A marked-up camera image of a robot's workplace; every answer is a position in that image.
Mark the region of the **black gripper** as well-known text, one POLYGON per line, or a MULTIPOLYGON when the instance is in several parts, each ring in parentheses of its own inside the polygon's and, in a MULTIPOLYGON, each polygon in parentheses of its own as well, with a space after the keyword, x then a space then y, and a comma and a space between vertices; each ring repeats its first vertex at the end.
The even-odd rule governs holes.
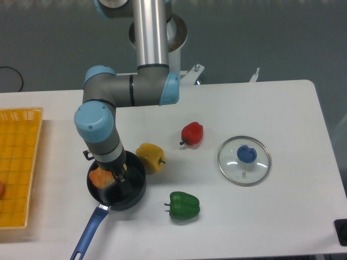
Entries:
POLYGON ((132 192, 132 185, 126 176, 126 152, 123 147, 116 148, 109 154, 93 154, 90 150, 83 151, 88 161, 93 160, 89 172, 96 170, 98 167, 104 171, 111 172, 113 177, 117 178, 117 183, 121 193, 126 196, 132 192))

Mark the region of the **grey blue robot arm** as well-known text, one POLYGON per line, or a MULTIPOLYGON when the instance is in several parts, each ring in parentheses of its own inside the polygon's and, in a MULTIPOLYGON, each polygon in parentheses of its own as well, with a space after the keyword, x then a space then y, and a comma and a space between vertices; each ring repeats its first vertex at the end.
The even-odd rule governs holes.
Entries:
POLYGON ((171 105, 179 100, 178 75, 169 68, 167 23, 170 1, 96 1, 107 17, 121 16, 131 5, 137 74, 117 76, 109 67, 94 66, 86 73, 83 102, 74 115, 79 135, 100 168, 112 173, 122 194, 133 187, 128 180, 126 153, 116 128, 120 107, 171 105))

